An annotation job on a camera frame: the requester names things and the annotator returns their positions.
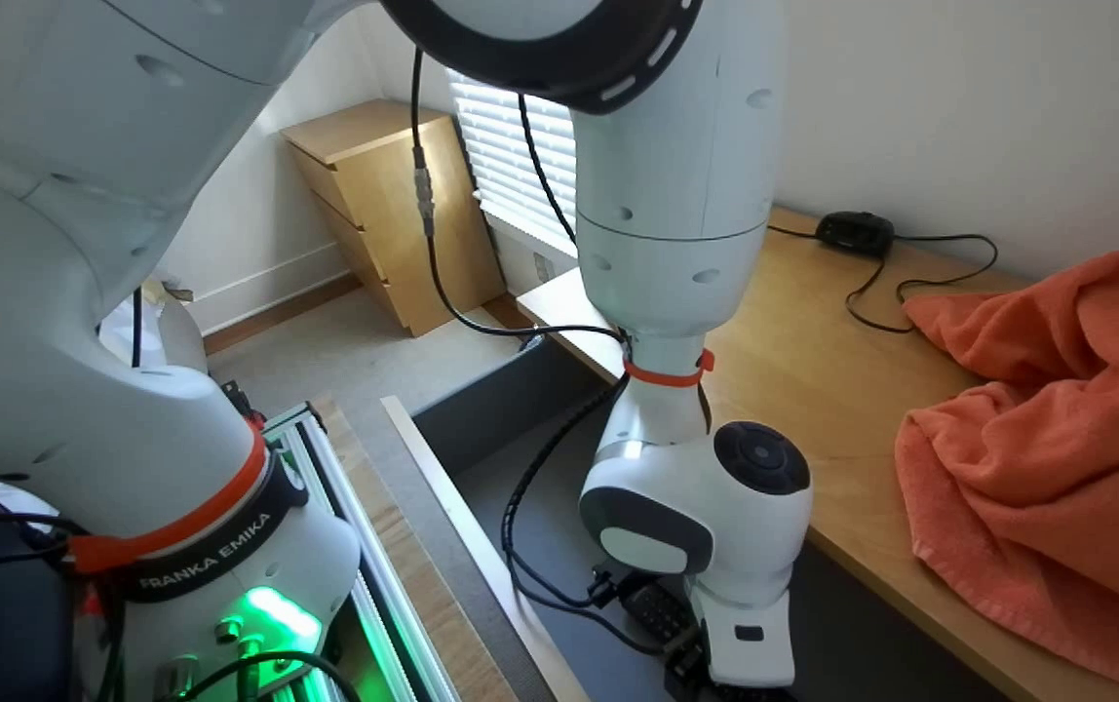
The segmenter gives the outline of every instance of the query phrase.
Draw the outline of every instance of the window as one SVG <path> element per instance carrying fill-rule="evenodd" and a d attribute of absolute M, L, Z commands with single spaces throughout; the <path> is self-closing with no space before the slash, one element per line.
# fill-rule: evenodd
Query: window
<path fill-rule="evenodd" d="M 546 249 L 575 257 L 563 224 L 527 157 L 519 99 L 448 72 L 458 116 L 481 183 L 483 214 L 511 233 L 540 238 Z M 527 99 L 529 133 L 546 163 L 559 206 L 575 224 L 575 127 L 570 108 Z"/>

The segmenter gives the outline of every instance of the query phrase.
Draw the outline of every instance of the orange towel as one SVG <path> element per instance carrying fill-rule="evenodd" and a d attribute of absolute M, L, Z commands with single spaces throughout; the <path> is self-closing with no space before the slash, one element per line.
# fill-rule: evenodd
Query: orange towel
<path fill-rule="evenodd" d="M 1119 680 L 1119 253 L 905 313 L 986 378 L 899 435 L 914 556 L 993 626 Z"/>

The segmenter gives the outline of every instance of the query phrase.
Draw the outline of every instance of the desk surface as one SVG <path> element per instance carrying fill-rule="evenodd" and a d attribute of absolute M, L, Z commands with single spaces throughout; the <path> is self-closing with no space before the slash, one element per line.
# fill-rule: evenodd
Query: desk surface
<path fill-rule="evenodd" d="M 817 224 L 775 210 L 775 228 L 811 232 Z M 719 357 L 719 372 L 706 378 L 713 415 L 788 435 L 817 472 L 811 543 L 986 683 L 1012 699 L 1119 699 L 1114 683 L 982 619 L 914 558 L 895 472 L 899 424 L 905 409 L 943 402 L 976 378 L 918 336 L 871 331 L 848 315 L 841 297 L 871 271 L 865 257 L 772 233 L 743 313 L 711 336 Z M 960 274 L 960 264 L 899 249 L 862 313 L 902 326 L 895 280 L 943 274 Z M 577 274 L 527 293 L 519 303 L 546 326 L 601 319 Z M 570 349 L 606 376 L 620 372 L 609 341 L 581 336 Z"/>

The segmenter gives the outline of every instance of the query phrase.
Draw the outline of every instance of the black cable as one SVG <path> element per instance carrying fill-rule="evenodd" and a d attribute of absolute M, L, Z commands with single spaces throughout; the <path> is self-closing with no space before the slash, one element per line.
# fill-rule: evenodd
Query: black cable
<path fill-rule="evenodd" d="M 706 388 L 700 388 L 700 397 L 704 397 L 706 435 L 713 435 L 713 405 L 711 405 Z"/>
<path fill-rule="evenodd" d="M 0 567 L 56 563 L 63 556 L 68 556 L 68 545 L 58 543 L 58 545 L 47 545 L 47 549 L 0 556 Z"/>
<path fill-rule="evenodd" d="M 546 580 L 515 545 L 515 524 L 519 524 L 519 511 L 522 511 L 522 501 L 529 492 L 529 485 L 540 479 L 540 472 L 550 466 L 550 457 L 559 452 L 559 446 L 581 424 L 588 422 L 609 397 L 616 397 L 626 392 L 626 383 L 616 383 L 609 394 L 592 397 L 588 405 L 581 405 L 546 446 L 542 452 L 527 466 L 527 472 L 519 475 L 507 506 L 505 506 L 505 524 L 498 524 L 498 545 L 507 556 L 507 569 L 511 569 L 511 584 L 542 605 L 542 610 L 554 610 L 554 614 L 567 614 L 567 618 L 581 618 L 597 628 L 606 628 L 609 638 L 616 638 L 626 649 L 640 653 L 640 656 L 662 656 L 657 643 L 640 643 L 633 641 L 629 634 L 620 634 L 611 619 L 588 614 L 597 605 L 597 596 L 570 596 L 563 593 L 554 580 Z"/>
<path fill-rule="evenodd" d="M 178 702 L 197 702 L 212 686 L 220 686 L 224 680 L 249 671 L 256 662 L 276 662 L 276 658 L 319 669 L 346 702 L 360 702 L 354 686 L 328 658 L 307 656 L 307 653 L 263 653 L 263 656 L 233 658 L 233 662 L 220 669 L 214 675 L 201 680 L 188 696 L 178 696 Z"/>
<path fill-rule="evenodd" d="M 124 702 L 124 596 L 97 589 L 103 610 L 107 610 L 107 669 L 97 683 L 97 702 Z"/>
<path fill-rule="evenodd" d="M 818 238 L 811 232 L 788 232 L 788 228 L 769 228 L 772 233 L 784 233 L 784 238 Z"/>
<path fill-rule="evenodd" d="M 0 515 L 0 524 L 13 524 L 13 528 L 29 528 L 29 524 L 43 524 L 43 528 L 58 528 L 68 536 L 88 536 L 88 528 L 78 528 L 75 519 L 58 519 L 58 515 Z"/>
<path fill-rule="evenodd" d="M 529 167 L 535 167 L 535 180 L 542 183 L 546 201 L 550 201 L 550 210 L 554 220 L 563 224 L 567 238 L 577 242 L 554 186 L 550 186 L 550 175 L 546 175 L 546 163 L 542 163 L 542 154 L 535 147 L 535 133 L 529 133 L 529 112 L 527 112 L 527 94 L 519 94 L 519 127 L 522 127 L 522 141 L 527 141 L 527 157 L 529 157 Z"/>
<path fill-rule="evenodd" d="M 142 366 L 142 290 L 134 290 L 134 366 Z"/>
<path fill-rule="evenodd" d="M 963 287 L 963 280 L 982 277 L 986 271 L 997 264 L 997 242 L 986 238 L 986 233 L 899 233 L 899 242 L 980 242 L 980 248 L 989 249 L 986 263 L 980 263 L 980 264 L 969 271 L 969 274 L 954 274 L 954 277 L 905 277 L 905 280 L 899 280 L 899 303 L 908 301 L 908 297 L 905 297 L 908 290 L 949 290 L 949 287 Z M 914 326 L 882 326 L 882 319 L 871 319 L 871 315 L 858 307 L 862 297 L 865 297 L 865 293 L 876 287 L 876 277 L 887 274 L 887 263 L 889 263 L 889 257 L 876 257 L 875 274 L 871 274 L 856 293 L 848 293 L 841 303 L 848 303 L 848 313 L 849 313 L 858 326 L 865 326 L 865 328 L 875 328 L 875 331 L 918 336 Z"/>
<path fill-rule="evenodd" d="M 448 313 L 454 319 L 461 319 L 463 328 L 481 331 L 481 336 L 535 341 L 535 336 L 585 331 L 585 336 L 609 336 L 609 341 L 616 341 L 616 345 L 629 345 L 626 331 L 616 331 L 616 328 L 597 328 L 597 326 L 488 328 L 488 326 L 467 319 L 467 315 L 448 301 L 448 290 L 445 290 L 445 280 L 440 280 L 440 257 L 438 257 L 432 175 L 429 175 L 429 157 L 425 157 L 423 128 L 416 128 L 423 67 L 425 67 L 425 51 L 412 47 L 412 67 L 410 67 L 410 154 L 412 154 L 412 186 L 416 186 L 416 214 L 423 214 L 425 242 L 429 242 L 429 277 L 432 277 L 432 290 L 438 290 L 445 313 Z"/>

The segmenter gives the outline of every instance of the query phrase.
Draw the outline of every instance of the charger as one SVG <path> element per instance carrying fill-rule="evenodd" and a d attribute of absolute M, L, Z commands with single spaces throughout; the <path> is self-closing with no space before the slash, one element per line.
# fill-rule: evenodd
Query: charger
<path fill-rule="evenodd" d="M 835 210 L 818 224 L 817 238 L 830 249 L 882 263 L 895 253 L 899 228 L 871 210 Z"/>

